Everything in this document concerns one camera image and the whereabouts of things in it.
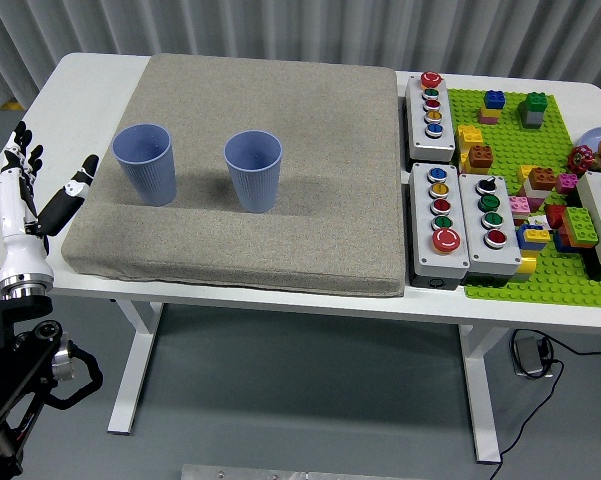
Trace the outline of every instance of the blue plastic cup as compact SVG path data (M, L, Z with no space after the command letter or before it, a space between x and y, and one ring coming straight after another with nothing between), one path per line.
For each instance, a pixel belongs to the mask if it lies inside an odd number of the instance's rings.
M141 123L113 139L113 154L147 205L160 207L176 197L176 169L171 135L160 125Z
M271 210L278 195L280 140L262 130L240 132L225 144L224 158L242 208L251 213Z

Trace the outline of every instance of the white robotic hand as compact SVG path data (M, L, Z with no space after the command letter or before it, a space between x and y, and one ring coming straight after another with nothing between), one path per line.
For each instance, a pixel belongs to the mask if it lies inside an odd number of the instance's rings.
M5 299L44 295L53 287L53 270L46 258L46 236L54 236L80 208L95 175L98 157L90 155L82 168L38 215L33 185L42 168L43 148L26 158L32 134L20 122L2 153L0 220L7 258L0 268L0 292Z

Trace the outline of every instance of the red button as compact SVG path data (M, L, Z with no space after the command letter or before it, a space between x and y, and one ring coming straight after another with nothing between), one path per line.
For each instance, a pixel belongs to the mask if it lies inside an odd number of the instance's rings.
M437 112L440 110L440 102L437 100L427 100L424 102L424 109L427 112Z
M489 230L484 236L484 243L494 250L499 250L507 243L507 236L500 230Z
M442 77L436 72L424 72L420 75L420 81L424 88L436 88L440 85Z
M449 215L451 204L444 198L439 198L431 204L431 213L434 215Z
M460 246L460 235L450 228L439 228L433 232L433 246L440 253L451 253Z

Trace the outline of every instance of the gray pad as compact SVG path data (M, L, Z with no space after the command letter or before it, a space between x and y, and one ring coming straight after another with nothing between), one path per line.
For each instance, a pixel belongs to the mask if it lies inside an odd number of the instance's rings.
M176 199L143 205L108 151L62 254L121 280L401 295L398 110L385 68L152 57L118 130L171 132ZM284 148L276 206L261 215L241 209L223 157L251 129Z

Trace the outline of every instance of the blue button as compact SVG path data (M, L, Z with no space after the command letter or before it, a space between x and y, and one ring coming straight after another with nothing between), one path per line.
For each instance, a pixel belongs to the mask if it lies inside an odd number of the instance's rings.
M447 179L447 172L439 167L434 167L427 173L427 178L431 183L444 182Z
M425 133L432 138L440 138L442 136L442 125L430 123L425 129Z

